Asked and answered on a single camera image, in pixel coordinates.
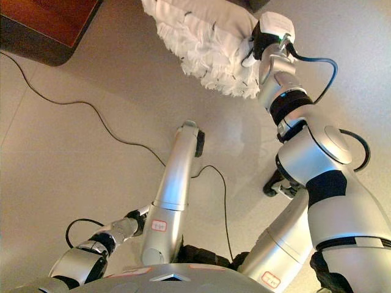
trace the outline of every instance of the silver cylinder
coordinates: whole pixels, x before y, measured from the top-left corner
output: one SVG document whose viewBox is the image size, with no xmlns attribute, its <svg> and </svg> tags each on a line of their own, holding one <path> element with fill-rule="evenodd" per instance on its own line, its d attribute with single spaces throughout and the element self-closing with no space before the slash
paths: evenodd
<svg viewBox="0 0 391 293">
<path fill-rule="evenodd" d="M 307 206 L 308 193 L 300 190 L 262 233 L 238 271 L 271 292 L 283 292 L 312 249 Z"/>
</svg>

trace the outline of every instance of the power cord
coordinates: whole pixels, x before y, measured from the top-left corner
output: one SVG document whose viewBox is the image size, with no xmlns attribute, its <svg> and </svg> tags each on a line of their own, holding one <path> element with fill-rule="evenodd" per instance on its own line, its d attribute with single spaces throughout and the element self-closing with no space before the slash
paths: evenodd
<svg viewBox="0 0 391 293">
<path fill-rule="evenodd" d="M 222 179 L 222 182 L 224 184 L 224 223 L 225 223 L 225 233 L 227 235 L 228 249 L 230 251 L 231 260 L 233 262 L 232 249 L 231 249 L 231 243 L 230 243 L 230 236 L 229 236 L 229 233 L 228 233 L 228 225 L 227 225 L 227 186 L 225 185 L 224 176 L 222 175 L 222 173 L 215 166 L 213 166 L 213 165 L 206 165 L 198 172 L 197 175 L 193 176 L 192 178 L 197 178 L 198 176 L 200 176 L 202 171 L 204 171 L 208 167 L 213 168 L 213 169 L 215 169 L 216 172 L 218 172 L 218 174 L 220 175 L 220 177 Z"/>
<path fill-rule="evenodd" d="M 17 61 L 15 61 L 14 58 L 12 58 L 11 56 L 3 53 L 3 52 L 0 52 L 0 54 L 2 55 L 5 55 L 7 56 L 9 59 L 11 59 L 15 64 L 16 66 L 19 68 L 21 74 L 23 75 L 23 78 L 24 78 L 24 81 L 26 81 L 26 84 L 28 85 L 28 87 L 34 92 L 36 93 L 38 96 L 40 96 L 41 98 L 43 98 L 44 100 L 48 101 L 48 102 L 51 102 L 53 104 L 56 104 L 56 105 L 61 105 L 61 106 L 66 106 L 66 105 L 74 105 L 74 104 L 85 104 L 85 105 L 88 105 L 90 106 L 94 111 L 95 113 L 98 115 L 100 121 L 102 122 L 104 128 L 107 130 L 107 132 L 112 136 L 113 139 L 117 140 L 118 142 L 122 142 L 126 145 L 134 145 L 134 146 L 140 146 L 142 148 L 145 148 L 146 150 L 149 150 L 149 152 L 151 152 L 158 160 L 159 162 L 163 165 L 163 166 L 166 166 L 165 163 L 160 159 L 160 157 L 149 147 L 147 147 L 146 145 L 143 145 L 141 143 L 136 143 L 136 142 L 127 142 L 126 140 L 123 140 L 121 138 L 119 138 L 118 136 L 116 136 L 110 129 L 109 129 L 109 126 L 104 122 L 103 120 L 103 117 L 102 115 L 100 114 L 100 112 L 98 111 L 98 109 L 91 103 L 88 103 L 88 102 L 84 102 L 84 101 L 74 101 L 74 102 L 68 102 L 68 103 L 61 103 L 61 102 L 56 102 L 56 101 L 52 101 L 51 99 L 48 99 L 47 97 L 43 96 L 40 92 L 38 92 L 31 84 L 30 82 L 28 81 L 23 69 L 20 67 L 20 65 L 18 64 Z"/>
<path fill-rule="evenodd" d="M 81 218 L 81 219 L 74 220 L 73 222 L 71 222 L 71 224 L 69 224 L 67 230 L 65 231 L 65 241 L 67 241 L 67 244 L 70 248 L 73 248 L 73 245 L 72 245 L 71 241 L 69 240 L 69 231 L 71 230 L 71 227 L 77 222 L 90 222 L 90 223 L 97 224 L 98 226 L 101 226 L 101 227 L 104 226 L 102 223 L 95 221 L 95 220 L 91 220 L 91 219 Z"/>
<path fill-rule="evenodd" d="M 66 105 L 72 105 L 72 104 L 86 104 L 88 106 L 90 106 L 94 111 L 95 113 L 98 115 L 100 121 L 102 122 L 105 130 L 107 130 L 107 132 L 118 142 L 121 142 L 121 143 L 124 143 L 124 144 L 127 144 L 127 145 L 134 145 L 134 146 L 140 146 L 142 148 L 145 148 L 146 150 L 149 150 L 149 152 L 151 152 L 156 158 L 157 160 L 159 160 L 159 162 L 165 167 L 165 163 L 160 159 L 160 157 L 151 149 L 149 148 L 148 146 L 146 145 L 143 145 L 141 143 L 136 143 L 136 142 L 127 142 L 126 140 L 123 140 L 119 137 L 117 137 L 114 133 L 112 133 L 109 129 L 109 126 L 104 122 L 103 120 L 103 117 L 101 116 L 100 112 L 98 111 L 98 109 L 91 103 L 88 103 L 88 102 L 84 102 L 84 101 L 74 101 L 74 102 L 69 102 L 69 103 L 60 103 L 60 102 L 55 102 L 55 101 L 52 101 L 51 99 L 48 99 L 47 97 L 43 96 L 40 92 L 38 92 L 32 85 L 31 83 L 28 81 L 23 69 L 20 67 L 19 63 L 14 59 L 12 58 L 11 56 L 9 56 L 8 54 L 5 54 L 3 52 L 0 52 L 0 54 L 8 57 L 20 70 L 22 76 L 23 76 L 23 79 L 24 81 L 26 82 L 27 86 L 34 92 L 36 93 L 38 96 L 40 96 L 41 98 L 43 98 L 44 100 L 48 101 L 48 102 L 51 102 L 53 104 L 57 104 L 57 105 L 61 105 L 61 106 L 66 106 Z M 201 175 L 201 173 L 206 169 L 206 168 L 213 168 L 216 172 L 218 172 L 218 174 L 221 176 L 221 179 L 222 179 L 222 182 L 224 183 L 224 222 L 225 222 L 225 232 L 227 234 L 227 242 L 228 242 L 228 249 L 230 251 L 230 256 L 231 256 L 231 259 L 233 260 L 233 256 L 232 256 L 232 249 L 231 249 L 231 244 L 230 244 L 230 238 L 229 238 L 229 235 L 228 235 L 228 225 L 227 225 L 227 186 L 225 184 L 225 179 L 224 179 L 224 176 L 222 175 L 222 173 L 213 165 L 207 165 L 207 166 L 204 166 L 199 172 L 197 175 L 191 177 L 191 178 L 197 178 Z M 71 227 L 76 223 L 76 222 L 91 222 L 91 223 L 95 223 L 97 225 L 100 225 L 100 226 L 103 226 L 102 223 L 100 222 L 97 222 L 95 220 L 91 220 L 91 219 L 85 219 L 85 218 L 82 218 L 82 219 L 77 219 L 73 222 L 71 222 L 71 224 L 69 224 L 69 226 L 67 227 L 67 230 L 65 232 L 65 240 L 67 241 L 67 244 L 70 248 L 73 248 L 73 245 L 72 243 L 70 242 L 69 240 L 69 232 L 70 232 L 70 229 Z"/>
<path fill-rule="evenodd" d="M 323 92 L 319 95 L 319 97 L 313 102 L 314 104 L 319 103 L 319 101 L 322 99 L 324 94 L 329 90 L 331 84 L 334 82 L 334 79 L 337 76 L 337 73 L 338 73 L 338 65 L 337 65 L 337 63 L 334 60 L 330 59 L 330 58 L 309 58 L 309 57 L 300 56 L 296 52 L 293 44 L 290 43 L 290 42 L 287 44 L 287 50 L 288 50 L 288 52 L 290 54 L 292 54 L 293 57 L 295 57 L 298 60 L 305 61 L 305 62 L 326 62 L 326 63 L 329 63 L 329 64 L 331 64 L 333 66 L 333 73 L 332 73 L 332 76 L 330 78 L 329 83 L 324 88 Z"/>
</svg>

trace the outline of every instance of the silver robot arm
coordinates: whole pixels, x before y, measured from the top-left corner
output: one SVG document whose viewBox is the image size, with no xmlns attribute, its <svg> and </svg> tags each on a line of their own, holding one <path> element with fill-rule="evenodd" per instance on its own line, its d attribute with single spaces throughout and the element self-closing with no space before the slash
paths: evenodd
<svg viewBox="0 0 391 293">
<path fill-rule="evenodd" d="M 193 121 L 186 121 L 177 131 L 158 194 L 150 205 L 145 223 L 142 262 L 146 266 L 168 264 L 177 257 L 188 207 L 191 163 L 195 156 L 201 155 L 202 134 Z"/>
<path fill-rule="evenodd" d="M 309 192 L 309 229 L 317 250 L 311 266 L 322 286 L 336 292 L 390 292 L 389 219 L 349 166 L 351 153 L 340 131 L 296 79 L 286 41 L 261 55 L 259 100 L 283 142 L 276 156 L 279 172 Z"/>
</svg>

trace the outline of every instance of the black joint cover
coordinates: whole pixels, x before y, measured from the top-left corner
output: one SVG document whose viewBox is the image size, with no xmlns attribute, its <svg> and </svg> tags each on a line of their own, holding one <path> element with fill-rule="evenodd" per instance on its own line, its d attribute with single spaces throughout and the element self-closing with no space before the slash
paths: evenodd
<svg viewBox="0 0 391 293">
<path fill-rule="evenodd" d="M 98 233 L 93 235 L 90 239 L 91 241 L 97 241 L 102 244 L 108 250 L 109 256 L 115 249 L 115 242 L 113 238 L 109 234 L 106 233 Z"/>
<path fill-rule="evenodd" d="M 277 169 L 276 171 L 274 171 L 269 181 L 263 186 L 263 193 L 266 194 L 268 197 L 274 197 L 275 195 L 277 195 L 277 192 L 271 187 L 274 185 L 274 183 L 277 183 L 282 180 L 284 180 L 284 177 Z"/>
<path fill-rule="evenodd" d="M 261 24 L 259 21 L 252 31 L 252 38 L 254 39 L 253 55 L 257 60 L 261 60 L 263 51 L 269 45 L 280 42 L 279 36 L 261 32 Z"/>
<path fill-rule="evenodd" d="M 105 256 L 101 257 L 92 267 L 92 270 L 86 279 L 86 283 L 90 283 L 92 281 L 95 281 L 103 277 L 107 265 L 108 265 L 108 261 L 106 260 L 106 257 Z"/>
<path fill-rule="evenodd" d="M 205 133 L 199 130 L 197 135 L 197 148 L 195 149 L 195 157 L 201 157 L 204 143 Z"/>
<path fill-rule="evenodd" d="M 239 266 L 242 265 L 246 257 L 249 255 L 248 251 L 242 252 L 235 256 L 233 262 L 230 264 L 229 268 L 232 270 L 238 270 Z"/>
<path fill-rule="evenodd" d="M 348 181 L 339 170 L 327 171 L 312 178 L 305 185 L 310 197 L 308 208 L 327 198 L 346 195 L 347 184 Z"/>
<path fill-rule="evenodd" d="M 136 209 L 134 211 L 127 213 L 125 218 L 130 218 L 130 219 L 134 219 L 137 221 L 137 224 L 139 224 L 139 225 L 138 225 L 137 231 L 134 234 L 134 236 L 141 235 L 144 230 L 144 224 L 145 224 L 145 219 L 147 218 L 147 215 L 146 214 L 140 215 L 140 212 Z"/>
<path fill-rule="evenodd" d="M 306 125 L 305 120 L 301 120 L 300 122 L 296 123 L 285 135 L 282 137 L 279 137 L 280 142 L 284 143 L 288 140 L 290 140 L 292 137 L 294 137 L 297 133 L 303 130 L 303 126 Z"/>
<path fill-rule="evenodd" d="M 77 282 L 75 279 L 71 279 L 65 276 L 54 276 L 53 278 L 63 281 L 68 286 L 69 290 L 80 286 L 79 282 Z"/>
<path fill-rule="evenodd" d="M 340 273 L 330 273 L 329 267 L 320 251 L 315 252 L 310 261 L 322 288 L 333 293 L 354 293 L 348 280 Z"/>
<path fill-rule="evenodd" d="M 290 112 L 309 104 L 313 104 L 311 99 L 301 90 L 282 93 L 271 104 L 270 115 L 278 125 Z"/>
<path fill-rule="evenodd" d="M 182 246 L 178 253 L 177 262 L 179 263 L 197 263 L 213 264 L 215 266 L 229 267 L 230 261 L 222 256 L 218 256 L 212 251 L 197 248 L 195 246 Z"/>
</svg>

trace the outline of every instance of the red label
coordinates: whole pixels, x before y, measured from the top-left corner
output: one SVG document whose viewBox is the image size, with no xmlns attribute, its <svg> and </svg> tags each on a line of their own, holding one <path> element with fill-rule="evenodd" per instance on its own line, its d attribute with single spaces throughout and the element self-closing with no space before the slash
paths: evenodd
<svg viewBox="0 0 391 293">
<path fill-rule="evenodd" d="M 263 274 L 262 281 L 264 281 L 267 285 L 269 285 L 273 289 L 277 288 L 281 283 L 280 279 L 278 279 L 275 275 L 273 275 L 270 272 L 265 272 Z"/>
<path fill-rule="evenodd" d="M 167 222 L 152 220 L 152 230 L 166 232 L 167 230 Z"/>
</svg>

